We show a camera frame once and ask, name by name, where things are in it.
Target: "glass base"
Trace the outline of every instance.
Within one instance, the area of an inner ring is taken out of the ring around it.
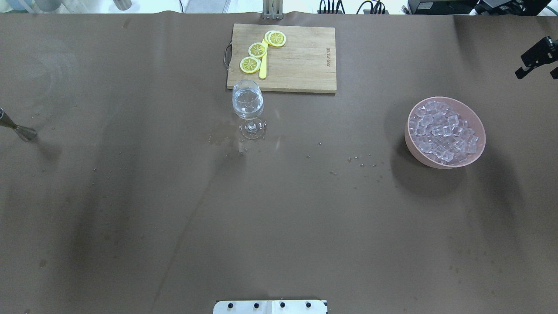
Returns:
[[[266,132],[266,122],[259,118],[244,121],[239,127],[242,136],[255,140]]]

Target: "brown table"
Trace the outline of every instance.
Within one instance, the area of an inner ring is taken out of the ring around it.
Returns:
[[[1,313],[556,310],[558,85],[513,72],[558,18],[287,14],[336,28],[338,92],[264,93],[242,141],[223,50],[259,18],[0,15],[0,104],[39,132],[0,130]],[[471,166],[406,149],[429,96],[484,122]]]

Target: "white bracket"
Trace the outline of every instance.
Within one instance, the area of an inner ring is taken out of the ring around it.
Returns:
[[[263,0],[262,19],[283,20],[283,0]]]
[[[213,314],[328,314],[326,300],[219,301]]]

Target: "water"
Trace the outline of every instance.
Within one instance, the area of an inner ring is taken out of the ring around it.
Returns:
[[[257,89],[241,88],[233,95],[233,108],[239,117],[255,119],[263,111],[263,96]]]

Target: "wooden cutting board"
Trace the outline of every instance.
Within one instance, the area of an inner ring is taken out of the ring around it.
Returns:
[[[263,40],[267,31],[285,33],[283,47],[269,46],[267,78],[258,72],[246,74],[240,61],[248,56],[248,48]],[[337,92],[335,62],[335,28],[234,24],[233,52],[230,60],[227,88],[232,89],[241,79],[251,79],[263,91],[331,93]]]

